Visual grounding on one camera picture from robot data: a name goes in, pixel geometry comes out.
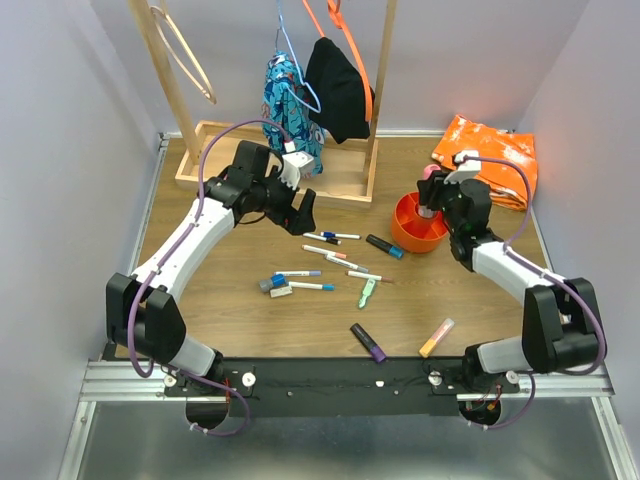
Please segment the glue tube pink cap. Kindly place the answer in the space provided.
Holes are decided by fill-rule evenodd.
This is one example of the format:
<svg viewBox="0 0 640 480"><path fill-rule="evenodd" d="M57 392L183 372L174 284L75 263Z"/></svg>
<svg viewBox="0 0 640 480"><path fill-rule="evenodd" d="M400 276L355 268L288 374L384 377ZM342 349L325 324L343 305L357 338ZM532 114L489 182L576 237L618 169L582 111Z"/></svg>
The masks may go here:
<svg viewBox="0 0 640 480"><path fill-rule="evenodd" d="M423 170L422 179L424 181L428 180L434 172L439 170L440 170L440 167L435 164L426 166ZM423 202L422 200L420 200L419 202L418 214L425 219L433 219L436 216L436 213L433 210L429 209L426 203Z"/></svg>

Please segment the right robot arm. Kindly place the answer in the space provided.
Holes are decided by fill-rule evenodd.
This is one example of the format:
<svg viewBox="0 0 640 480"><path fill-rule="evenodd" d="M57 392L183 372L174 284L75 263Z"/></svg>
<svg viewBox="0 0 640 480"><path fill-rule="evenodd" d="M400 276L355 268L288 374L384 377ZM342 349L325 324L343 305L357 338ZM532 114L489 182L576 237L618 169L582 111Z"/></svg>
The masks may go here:
<svg viewBox="0 0 640 480"><path fill-rule="evenodd" d="M520 336L476 344L465 350L460 379L480 392L508 371L587 375L607 353L593 285L566 279L515 252L488 226L490 189L467 174L446 174L431 165L417 183L417 213L440 214L453 257L486 277L523 308Z"/></svg>

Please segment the black highlighter purple cap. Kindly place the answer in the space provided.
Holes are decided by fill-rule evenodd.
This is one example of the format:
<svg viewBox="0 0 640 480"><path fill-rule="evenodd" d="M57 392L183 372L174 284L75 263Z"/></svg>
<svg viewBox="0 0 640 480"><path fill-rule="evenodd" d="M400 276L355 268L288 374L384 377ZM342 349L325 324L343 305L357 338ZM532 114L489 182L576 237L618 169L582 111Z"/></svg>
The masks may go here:
<svg viewBox="0 0 640 480"><path fill-rule="evenodd" d="M386 360L386 354L384 351L359 323L353 324L350 327L350 331L377 364Z"/></svg>

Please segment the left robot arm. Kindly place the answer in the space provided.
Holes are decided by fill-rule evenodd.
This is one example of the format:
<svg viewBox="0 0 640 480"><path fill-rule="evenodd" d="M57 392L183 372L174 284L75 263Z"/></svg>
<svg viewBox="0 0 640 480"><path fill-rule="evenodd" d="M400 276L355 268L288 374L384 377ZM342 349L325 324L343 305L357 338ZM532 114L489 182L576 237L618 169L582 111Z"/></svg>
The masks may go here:
<svg viewBox="0 0 640 480"><path fill-rule="evenodd" d="M190 336L178 301L213 247L249 213L262 213L291 235L315 228L316 194L294 199L314 159L293 144L285 154L243 140L231 165L200 185L188 214L161 248L129 275L114 274L106 285L106 331L129 353L187 372L201 395L214 393L222 380L222 355Z"/></svg>

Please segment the black highlighter blue cap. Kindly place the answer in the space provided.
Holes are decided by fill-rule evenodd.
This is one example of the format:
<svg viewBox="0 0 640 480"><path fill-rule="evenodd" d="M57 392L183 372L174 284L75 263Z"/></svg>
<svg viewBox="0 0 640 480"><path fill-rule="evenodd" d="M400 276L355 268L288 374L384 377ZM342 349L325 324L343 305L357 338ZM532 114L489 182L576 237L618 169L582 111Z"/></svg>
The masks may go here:
<svg viewBox="0 0 640 480"><path fill-rule="evenodd" d="M384 253L394 257L395 259L402 259L403 256L404 256L404 251L401 248L393 245L392 243L390 243L390 242L388 242L388 241L386 241L386 240L384 240L384 239L382 239L382 238L380 238L380 237L378 237L376 235L369 234L366 237L365 241L368 244L374 246L375 248L383 251Z"/></svg>

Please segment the orange pink highlighter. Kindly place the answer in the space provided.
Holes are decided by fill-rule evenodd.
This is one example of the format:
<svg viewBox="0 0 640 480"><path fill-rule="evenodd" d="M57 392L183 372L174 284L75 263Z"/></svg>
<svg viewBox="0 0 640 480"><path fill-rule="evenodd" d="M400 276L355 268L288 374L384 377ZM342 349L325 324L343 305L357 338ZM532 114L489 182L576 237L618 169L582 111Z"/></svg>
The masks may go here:
<svg viewBox="0 0 640 480"><path fill-rule="evenodd" d="M455 322L451 318L446 318L430 338L422 345L418 353L422 358L428 358L435 350L442 339L451 331Z"/></svg>

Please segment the orange round divided organizer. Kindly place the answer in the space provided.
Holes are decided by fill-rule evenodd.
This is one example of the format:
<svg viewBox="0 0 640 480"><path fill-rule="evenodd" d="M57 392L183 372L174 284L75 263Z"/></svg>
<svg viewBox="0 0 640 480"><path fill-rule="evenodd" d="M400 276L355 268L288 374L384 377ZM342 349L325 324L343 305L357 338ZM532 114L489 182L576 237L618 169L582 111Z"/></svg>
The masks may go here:
<svg viewBox="0 0 640 480"><path fill-rule="evenodd" d="M417 191L402 196L391 217L391 236L399 247L410 253L424 254L434 251L448 236L440 212L427 219L418 212Z"/></svg>

